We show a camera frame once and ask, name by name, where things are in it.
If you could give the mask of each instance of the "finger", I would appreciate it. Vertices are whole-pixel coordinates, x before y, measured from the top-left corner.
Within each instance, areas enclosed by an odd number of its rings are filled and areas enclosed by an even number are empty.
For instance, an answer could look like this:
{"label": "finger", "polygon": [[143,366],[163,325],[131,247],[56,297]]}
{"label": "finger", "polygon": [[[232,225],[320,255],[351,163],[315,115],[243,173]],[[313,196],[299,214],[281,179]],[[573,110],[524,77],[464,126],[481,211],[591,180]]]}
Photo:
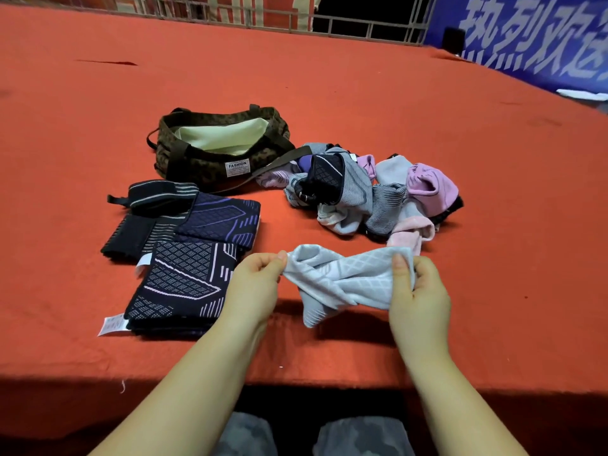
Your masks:
{"label": "finger", "polygon": [[239,267],[247,268],[250,272],[259,272],[276,257],[277,255],[275,253],[250,254],[239,264]]}
{"label": "finger", "polygon": [[410,269],[406,259],[399,253],[393,254],[393,300],[396,297],[412,298]]}
{"label": "finger", "polygon": [[279,276],[285,270],[287,265],[287,253],[285,251],[279,251],[276,257],[271,260],[268,265],[262,270],[264,275],[267,275],[272,280],[277,280]]}
{"label": "finger", "polygon": [[415,289],[441,281],[439,270],[437,270],[433,261],[426,256],[414,256],[414,269],[417,277]]}

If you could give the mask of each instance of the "bag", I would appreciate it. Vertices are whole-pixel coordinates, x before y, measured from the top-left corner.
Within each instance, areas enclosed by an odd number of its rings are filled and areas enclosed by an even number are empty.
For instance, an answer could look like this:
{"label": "bag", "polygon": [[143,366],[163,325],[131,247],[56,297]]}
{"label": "bag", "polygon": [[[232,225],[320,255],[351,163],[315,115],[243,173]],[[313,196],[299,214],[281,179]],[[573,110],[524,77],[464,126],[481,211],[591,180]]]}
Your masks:
{"label": "bag", "polygon": [[[158,142],[149,137],[158,131]],[[304,155],[289,141],[287,123],[274,107],[250,105],[238,114],[198,114],[177,108],[150,132],[155,169],[173,182],[193,182],[201,191],[235,190],[255,177]]]}

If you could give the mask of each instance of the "gray camouflage pants leg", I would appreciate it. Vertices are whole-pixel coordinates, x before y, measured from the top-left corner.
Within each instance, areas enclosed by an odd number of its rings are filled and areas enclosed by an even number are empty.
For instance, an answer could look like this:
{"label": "gray camouflage pants leg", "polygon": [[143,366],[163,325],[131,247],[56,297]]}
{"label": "gray camouflage pants leg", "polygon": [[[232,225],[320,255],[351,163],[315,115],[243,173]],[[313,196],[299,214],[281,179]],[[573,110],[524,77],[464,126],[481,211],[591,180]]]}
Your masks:
{"label": "gray camouflage pants leg", "polygon": [[[325,424],[313,448],[314,456],[415,456],[399,420],[359,416]],[[213,456],[277,456],[268,422],[232,413]]]}

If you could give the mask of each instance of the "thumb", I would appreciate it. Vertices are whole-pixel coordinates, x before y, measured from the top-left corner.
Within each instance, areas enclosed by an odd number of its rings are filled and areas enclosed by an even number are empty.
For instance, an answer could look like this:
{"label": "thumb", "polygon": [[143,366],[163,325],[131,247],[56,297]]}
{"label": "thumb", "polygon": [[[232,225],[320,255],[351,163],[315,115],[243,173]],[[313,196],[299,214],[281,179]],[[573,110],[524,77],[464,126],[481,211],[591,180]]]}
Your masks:
{"label": "thumb", "polygon": [[412,287],[410,282],[410,269],[405,258],[399,254],[393,254],[393,298],[412,299]]}
{"label": "thumb", "polygon": [[263,268],[262,273],[272,280],[278,279],[285,270],[287,265],[287,253],[279,251],[277,257],[271,260],[268,265]]}

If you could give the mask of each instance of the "red cloth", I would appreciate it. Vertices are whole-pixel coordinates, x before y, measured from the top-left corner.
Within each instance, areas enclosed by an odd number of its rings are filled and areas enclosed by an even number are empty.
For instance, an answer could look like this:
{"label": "red cloth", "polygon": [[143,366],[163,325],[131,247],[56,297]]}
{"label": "red cloth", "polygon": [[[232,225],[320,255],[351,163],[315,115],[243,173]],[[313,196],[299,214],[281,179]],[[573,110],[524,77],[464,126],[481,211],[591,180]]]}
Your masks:
{"label": "red cloth", "polygon": [[[440,168],[466,206],[422,254],[452,296],[463,373],[483,390],[608,391],[606,116],[431,48],[7,5],[0,25],[0,434],[124,415],[190,346],[97,337],[138,285],[99,252],[123,214],[106,194],[156,177],[145,135],[178,106],[275,106],[296,145]],[[243,198],[262,203],[257,251],[378,246],[280,190]],[[410,386],[385,313],[307,329],[297,289],[279,293],[250,383]]]}

